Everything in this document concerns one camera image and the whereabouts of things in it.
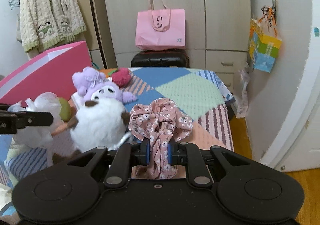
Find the beige wardrobe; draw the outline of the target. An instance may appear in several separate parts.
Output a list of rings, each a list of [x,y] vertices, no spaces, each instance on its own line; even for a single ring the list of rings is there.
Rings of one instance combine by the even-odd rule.
[[[246,63],[250,0],[93,0],[97,26],[109,68],[129,67],[145,38],[136,35],[138,15],[147,12],[152,27],[175,29],[155,14],[184,15],[184,33],[171,42],[185,49],[192,68],[212,70],[232,89],[234,76]]]

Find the pink storage box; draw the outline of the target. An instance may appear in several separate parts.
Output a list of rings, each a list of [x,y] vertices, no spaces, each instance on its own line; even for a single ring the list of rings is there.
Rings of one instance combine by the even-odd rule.
[[[85,41],[49,49],[20,66],[1,81],[1,103],[9,105],[20,100],[34,100],[40,94],[52,92],[70,99],[76,92],[72,76],[91,65]]]

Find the purple bunny plush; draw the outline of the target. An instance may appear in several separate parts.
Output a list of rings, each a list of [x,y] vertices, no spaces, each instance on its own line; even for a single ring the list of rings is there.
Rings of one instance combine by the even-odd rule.
[[[134,102],[137,97],[131,92],[125,92],[113,81],[109,81],[103,72],[92,67],[85,67],[82,72],[72,76],[73,84],[77,90],[73,98],[77,98],[78,105],[83,106],[86,101],[111,98],[123,104]]]

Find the pink tote bag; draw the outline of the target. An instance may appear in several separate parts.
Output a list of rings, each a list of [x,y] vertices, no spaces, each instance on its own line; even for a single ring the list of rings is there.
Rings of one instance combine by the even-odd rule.
[[[184,49],[185,10],[166,5],[156,10],[150,0],[149,9],[137,15],[135,44],[141,50]]]

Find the colourful patchwork blanket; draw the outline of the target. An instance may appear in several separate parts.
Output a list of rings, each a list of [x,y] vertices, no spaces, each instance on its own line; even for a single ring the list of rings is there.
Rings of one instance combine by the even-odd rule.
[[[189,137],[201,149],[221,145],[233,149],[226,103],[231,94],[212,71],[189,68],[131,68],[131,82],[124,88],[137,103],[148,105],[168,98],[193,119]],[[62,125],[53,135],[52,147],[32,149],[16,144],[11,135],[1,136],[1,184],[13,188],[17,182],[52,165],[52,154],[70,155],[75,146]]]

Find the colourful hanging gift bag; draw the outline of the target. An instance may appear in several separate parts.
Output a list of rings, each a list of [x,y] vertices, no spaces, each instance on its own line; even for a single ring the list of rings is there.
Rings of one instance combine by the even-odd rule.
[[[277,29],[277,0],[261,8],[262,16],[252,18],[250,23],[248,52],[253,69],[270,73],[282,44]]]

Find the cream knitted cardigan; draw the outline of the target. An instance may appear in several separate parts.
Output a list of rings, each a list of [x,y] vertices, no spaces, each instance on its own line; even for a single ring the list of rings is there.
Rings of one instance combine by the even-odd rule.
[[[20,0],[21,43],[26,53],[74,42],[85,31],[77,0]]]

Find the white panda plush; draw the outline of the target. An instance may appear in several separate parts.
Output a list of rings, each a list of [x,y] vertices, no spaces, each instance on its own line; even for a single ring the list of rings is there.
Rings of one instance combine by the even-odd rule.
[[[122,144],[132,142],[133,135],[127,130],[129,121],[130,113],[116,99],[86,101],[67,124],[76,150],[69,156],[54,153],[53,163],[60,163],[99,146],[116,150]]]

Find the red strawberry plush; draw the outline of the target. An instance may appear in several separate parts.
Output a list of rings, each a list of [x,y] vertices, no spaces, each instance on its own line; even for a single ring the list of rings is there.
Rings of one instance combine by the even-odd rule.
[[[119,88],[125,87],[131,81],[131,72],[128,68],[118,68],[111,74],[111,80]]]

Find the white floral hanging bag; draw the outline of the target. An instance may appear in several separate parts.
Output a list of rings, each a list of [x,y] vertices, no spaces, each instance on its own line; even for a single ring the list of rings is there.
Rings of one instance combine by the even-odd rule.
[[[233,97],[235,101],[232,103],[231,108],[236,118],[244,118],[248,110],[248,94],[247,87],[250,81],[250,67],[245,65],[244,69],[238,70],[234,74],[233,80]]]

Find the black suitcase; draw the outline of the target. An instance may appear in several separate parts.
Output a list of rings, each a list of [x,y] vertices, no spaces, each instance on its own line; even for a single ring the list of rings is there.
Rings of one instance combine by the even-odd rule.
[[[189,56],[183,49],[141,51],[131,60],[131,67],[181,67],[189,68]]]

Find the white mesh bath pouf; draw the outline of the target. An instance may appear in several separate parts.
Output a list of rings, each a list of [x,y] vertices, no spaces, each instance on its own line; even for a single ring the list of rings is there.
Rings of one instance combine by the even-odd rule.
[[[25,122],[25,127],[18,129],[13,139],[16,144],[45,149],[53,142],[53,131],[62,124],[59,98],[51,92],[45,92],[35,100],[28,98],[25,103],[26,108],[19,101],[8,109],[8,112],[20,114]]]

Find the white door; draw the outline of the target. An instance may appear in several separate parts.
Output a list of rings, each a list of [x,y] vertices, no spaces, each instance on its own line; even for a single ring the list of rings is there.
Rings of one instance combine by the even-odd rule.
[[[254,17],[272,0],[251,0]],[[302,129],[317,99],[319,0],[277,0],[282,39],[270,73],[251,72],[246,124],[255,161],[277,166]]]

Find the green avocado plush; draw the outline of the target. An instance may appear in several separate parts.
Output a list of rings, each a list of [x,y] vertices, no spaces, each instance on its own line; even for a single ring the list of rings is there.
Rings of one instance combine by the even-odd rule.
[[[64,98],[59,98],[61,105],[60,117],[64,122],[68,122],[72,117],[72,109],[69,102]]]

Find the pink floral cloth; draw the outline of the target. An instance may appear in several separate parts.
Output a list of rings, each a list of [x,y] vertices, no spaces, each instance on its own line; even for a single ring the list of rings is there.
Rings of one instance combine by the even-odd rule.
[[[130,112],[129,130],[140,141],[150,142],[150,162],[136,168],[136,176],[144,179],[171,179],[177,166],[169,164],[168,144],[188,137],[193,130],[193,120],[180,111],[176,103],[158,98],[149,105],[136,104]]]

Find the orange carrot plush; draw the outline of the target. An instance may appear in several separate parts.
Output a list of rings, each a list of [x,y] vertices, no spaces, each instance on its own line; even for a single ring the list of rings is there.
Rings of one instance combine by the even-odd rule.
[[[111,69],[101,69],[99,72],[104,73],[106,78],[111,77],[113,73],[115,73],[118,69],[117,68],[111,68]]]

